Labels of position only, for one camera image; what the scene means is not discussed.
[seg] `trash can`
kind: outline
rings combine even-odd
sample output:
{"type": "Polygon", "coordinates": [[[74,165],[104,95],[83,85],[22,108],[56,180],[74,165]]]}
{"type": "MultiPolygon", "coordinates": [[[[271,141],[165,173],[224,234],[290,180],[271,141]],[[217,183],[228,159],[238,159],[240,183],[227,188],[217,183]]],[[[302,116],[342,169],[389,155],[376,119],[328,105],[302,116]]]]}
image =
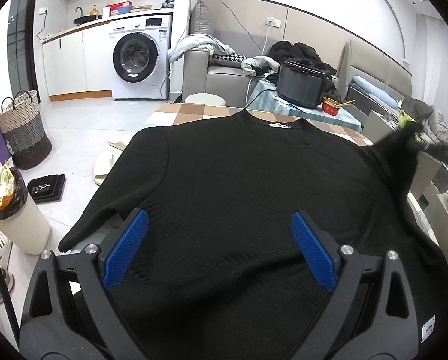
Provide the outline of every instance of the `trash can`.
{"type": "Polygon", "coordinates": [[[28,254],[45,249],[50,225],[30,197],[19,171],[13,171],[16,189],[11,203],[0,212],[0,231],[28,254]]]}

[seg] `blue gripper pad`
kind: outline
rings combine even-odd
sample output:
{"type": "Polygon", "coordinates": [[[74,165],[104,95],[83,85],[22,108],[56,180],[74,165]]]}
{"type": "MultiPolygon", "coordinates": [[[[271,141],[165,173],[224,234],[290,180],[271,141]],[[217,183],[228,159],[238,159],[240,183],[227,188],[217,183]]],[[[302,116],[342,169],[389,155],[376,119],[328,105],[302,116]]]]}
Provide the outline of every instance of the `blue gripper pad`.
{"type": "Polygon", "coordinates": [[[299,212],[292,214],[291,233],[316,282],[332,292],[337,284],[334,262],[299,212]]]}
{"type": "Polygon", "coordinates": [[[147,212],[139,211],[105,260],[102,285],[106,291],[120,284],[148,228],[147,212]]]}

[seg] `clothing label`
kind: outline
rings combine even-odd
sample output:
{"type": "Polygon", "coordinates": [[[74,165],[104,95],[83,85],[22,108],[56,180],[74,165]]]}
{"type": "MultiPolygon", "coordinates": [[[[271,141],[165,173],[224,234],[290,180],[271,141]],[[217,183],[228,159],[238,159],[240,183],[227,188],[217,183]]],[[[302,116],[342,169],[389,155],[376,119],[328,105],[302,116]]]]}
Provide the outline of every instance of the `clothing label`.
{"type": "Polygon", "coordinates": [[[286,126],[285,124],[281,123],[269,123],[269,127],[290,128],[289,126],[286,126]]]}
{"type": "Polygon", "coordinates": [[[422,339],[421,344],[426,341],[426,339],[431,335],[434,330],[434,324],[436,323],[436,316],[431,318],[422,326],[422,339]]]}
{"type": "Polygon", "coordinates": [[[159,30],[159,42],[165,42],[167,40],[167,30],[159,30]]]}

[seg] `white slipper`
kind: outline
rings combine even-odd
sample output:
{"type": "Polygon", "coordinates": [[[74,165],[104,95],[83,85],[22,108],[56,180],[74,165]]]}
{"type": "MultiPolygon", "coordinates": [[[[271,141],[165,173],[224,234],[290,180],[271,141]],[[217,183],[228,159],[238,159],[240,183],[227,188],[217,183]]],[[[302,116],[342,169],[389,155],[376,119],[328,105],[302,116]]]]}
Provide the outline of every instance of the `white slipper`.
{"type": "Polygon", "coordinates": [[[109,138],[109,144],[119,150],[124,150],[129,145],[129,142],[131,142],[132,137],[130,134],[116,135],[109,138]]]}
{"type": "Polygon", "coordinates": [[[94,165],[94,182],[101,185],[120,154],[113,154],[112,152],[103,152],[97,156],[96,164],[94,165]]]}

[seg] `gray pillow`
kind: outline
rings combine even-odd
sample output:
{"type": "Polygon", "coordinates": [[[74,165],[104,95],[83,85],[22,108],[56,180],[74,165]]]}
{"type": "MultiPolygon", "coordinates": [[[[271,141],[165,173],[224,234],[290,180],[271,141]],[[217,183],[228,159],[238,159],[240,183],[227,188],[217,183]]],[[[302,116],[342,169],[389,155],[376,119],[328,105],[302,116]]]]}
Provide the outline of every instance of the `gray pillow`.
{"type": "Polygon", "coordinates": [[[219,66],[225,66],[229,68],[237,68],[241,67],[242,61],[244,61],[247,57],[242,54],[230,54],[230,55],[217,55],[214,54],[211,58],[211,61],[219,66]]]}
{"type": "Polygon", "coordinates": [[[201,0],[196,3],[191,12],[190,33],[214,35],[209,8],[201,0]]]}

